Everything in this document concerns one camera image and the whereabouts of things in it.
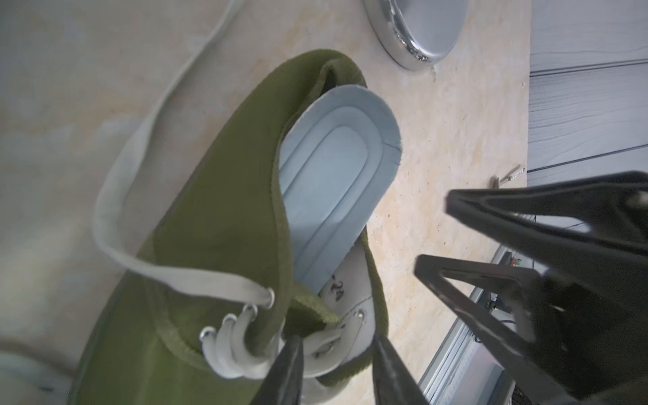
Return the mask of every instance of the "light blue insole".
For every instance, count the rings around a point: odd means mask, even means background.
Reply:
[[[331,89],[297,120],[279,158],[295,280],[321,290],[396,176],[400,153],[391,110],[361,86]]]

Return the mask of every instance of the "shoelace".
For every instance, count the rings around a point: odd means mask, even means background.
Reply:
[[[203,355],[214,372],[223,378],[243,376],[251,379],[263,379],[283,346],[281,330],[274,336],[263,357],[255,357],[248,352],[244,336],[248,325],[257,315],[259,307],[265,309],[272,307],[275,299],[274,291],[236,274],[195,268],[156,266],[138,259],[124,248],[118,225],[126,197],[144,160],[154,124],[162,107],[203,50],[212,42],[220,39],[242,3],[243,1],[240,0],[228,1],[226,11],[216,24],[209,39],[182,67],[162,97],[156,102],[153,110],[126,142],[110,168],[97,196],[92,229],[97,246],[114,261],[135,273],[159,281],[183,294],[226,299],[246,304],[238,317],[234,314],[227,315],[223,319],[220,330],[216,330],[214,327],[206,327],[202,330],[200,340]],[[303,394],[304,397],[312,399],[306,402],[317,403],[327,400],[343,388],[343,386],[326,388],[314,377],[324,375],[341,364],[357,339],[363,322],[364,315],[359,312],[343,326],[344,333],[340,327],[339,329],[316,332],[304,339],[305,384]],[[334,341],[335,344],[328,352],[314,356],[323,346]]]

